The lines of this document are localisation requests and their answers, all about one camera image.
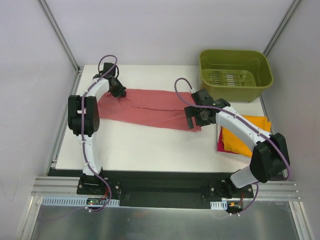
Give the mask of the pink red t shirt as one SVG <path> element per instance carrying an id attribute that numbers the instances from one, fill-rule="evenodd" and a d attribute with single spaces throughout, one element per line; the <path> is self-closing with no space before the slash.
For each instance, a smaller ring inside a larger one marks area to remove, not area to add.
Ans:
<path id="1" fill-rule="evenodd" d="M 107 92 L 97 106 L 101 119 L 189 132 L 202 130 L 196 125 L 189 129 L 184 111 L 188 105 L 173 91 L 127 89 L 126 97 L 121 98 Z"/>

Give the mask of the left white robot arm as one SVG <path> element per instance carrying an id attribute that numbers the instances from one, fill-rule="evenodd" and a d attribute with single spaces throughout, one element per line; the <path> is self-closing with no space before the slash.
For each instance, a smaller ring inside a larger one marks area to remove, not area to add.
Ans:
<path id="1" fill-rule="evenodd" d="M 96 148 L 97 131 L 100 127 L 98 101 L 105 93 L 114 98 L 127 96 L 126 88 L 118 80 L 119 68 L 115 63 L 105 62 L 92 83 L 83 93 L 70 95 L 67 103 L 68 128 L 76 136 L 83 158 L 83 174 L 97 176 L 103 167 Z"/>

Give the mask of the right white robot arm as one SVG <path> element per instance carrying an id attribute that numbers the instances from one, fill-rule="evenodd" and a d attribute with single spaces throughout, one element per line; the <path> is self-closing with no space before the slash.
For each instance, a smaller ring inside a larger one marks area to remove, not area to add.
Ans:
<path id="1" fill-rule="evenodd" d="M 205 89 L 192 92 L 193 103 L 184 112 L 189 129 L 218 124 L 238 137 L 252 152 L 250 163 L 230 175 L 225 192 L 237 197 L 243 187 L 257 182 L 266 183 L 284 170 L 289 170 L 290 160 L 285 137 L 271 134 L 240 115 L 229 102 L 214 100 Z"/>

